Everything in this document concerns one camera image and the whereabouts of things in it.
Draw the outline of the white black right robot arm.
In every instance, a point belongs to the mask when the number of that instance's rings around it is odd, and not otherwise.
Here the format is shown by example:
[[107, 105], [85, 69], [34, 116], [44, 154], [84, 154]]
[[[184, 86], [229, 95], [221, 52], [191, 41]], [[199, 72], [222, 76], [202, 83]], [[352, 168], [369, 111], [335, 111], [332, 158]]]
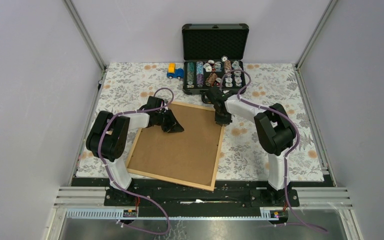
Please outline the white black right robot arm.
[[223, 92], [218, 87], [207, 90], [206, 96], [215, 109], [218, 125], [229, 125], [233, 115], [254, 123], [259, 144], [268, 153], [268, 183], [272, 189], [267, 191], [266, 198], [273, 206], [281, 205], [287, 199], [284, 189], [290, 183], [286, 156], [295, 149], [294, 140], [299, 142], [297, 128], [284, 107], [279, 103], [259, 105], [233, 91]]

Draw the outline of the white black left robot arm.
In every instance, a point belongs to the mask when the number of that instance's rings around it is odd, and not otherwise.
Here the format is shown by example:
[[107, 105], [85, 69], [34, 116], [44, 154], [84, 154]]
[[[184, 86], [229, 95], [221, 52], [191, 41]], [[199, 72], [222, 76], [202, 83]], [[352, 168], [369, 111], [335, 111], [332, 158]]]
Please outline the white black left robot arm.
[[135, 192], [129, 188], [132, 177], [124, 162], [123, 154], [129, 131], [160, 126], [164, 133], [181, 133], [184, 128], [162, 98], [150, 96], [147, 103], [138, 110], [112, 113], [102, 110], [98, 113], [86, 138], [85, 146], [100, 158], [107, 171], [110, 185], [118, 189], [116, 199], [124, 206], [132, 204]]

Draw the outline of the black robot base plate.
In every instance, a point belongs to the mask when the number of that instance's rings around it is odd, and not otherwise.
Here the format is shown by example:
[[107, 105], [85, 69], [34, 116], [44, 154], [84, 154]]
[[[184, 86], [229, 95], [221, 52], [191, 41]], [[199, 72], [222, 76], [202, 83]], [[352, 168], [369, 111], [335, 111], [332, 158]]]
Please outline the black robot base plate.
[[267, 181], [218, 180], [214, 190], [203, 190], [160, 180], [134, 179], [127, 192], [109, 185], [106, 178], [79, 178], [61, 187], [58, 204], [114, 207], [124, 216], [171, 218], [255, 218], [261, 210], [330, 209], [346, 203], [345, 190], [331, 181], [292, 182], [287, 190], [273, 190]]

